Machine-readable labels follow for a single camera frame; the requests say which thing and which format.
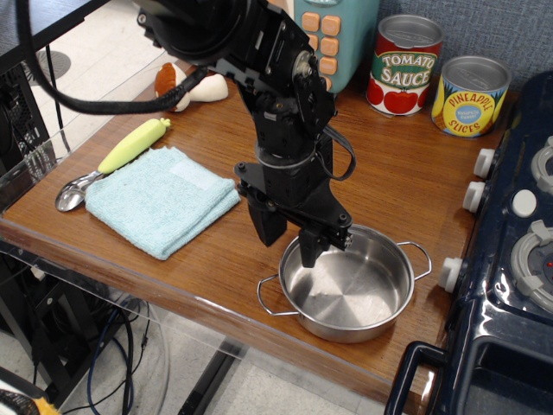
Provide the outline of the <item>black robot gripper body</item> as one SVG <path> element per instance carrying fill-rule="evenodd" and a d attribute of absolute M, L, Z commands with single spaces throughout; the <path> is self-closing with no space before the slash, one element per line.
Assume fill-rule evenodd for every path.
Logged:
<path fill-rule="evenodd" d="M 334 151 L 317 149 L 299 166 L 273 168 L 261 163 L 237 163 L 238 191 L 247 201 L 265 202 L 300 228 L 318 228 L 330 245 L 350 244 L 352 216 L 330 188 Z"/>

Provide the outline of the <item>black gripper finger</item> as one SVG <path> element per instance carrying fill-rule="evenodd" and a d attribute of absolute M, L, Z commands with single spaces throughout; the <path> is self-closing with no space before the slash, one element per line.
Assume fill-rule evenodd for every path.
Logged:
<path fill-rule="evenodd" d="M 287 230 L 287 221 L 265 202 L 248 201 L 251 221 L 265 246 L 273 245 Z"/>
<path fill-rule="evenodd" d="M 313 268 L 316 260 L 329 248 L 329 239 L 318 228 L 311 227 L 302 228 L 298 237 L 302 266 Z"/>

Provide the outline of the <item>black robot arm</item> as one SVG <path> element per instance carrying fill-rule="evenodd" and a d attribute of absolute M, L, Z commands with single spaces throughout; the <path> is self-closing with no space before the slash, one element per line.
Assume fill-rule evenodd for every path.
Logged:
<path fill-rule="evenodd" d="M 265 1 L 142 1 L 145 34 L 174 57 L 238 88 L 257 133 L 256 162 L 238 163 L 239 193 L 257 235 L 273 244 L 299 227 L 302 263 L 350 243 L 351 215 L 335 198 L 334 146 L 349 142 L 330 122 L 335 97 L 308 37 Z"/>

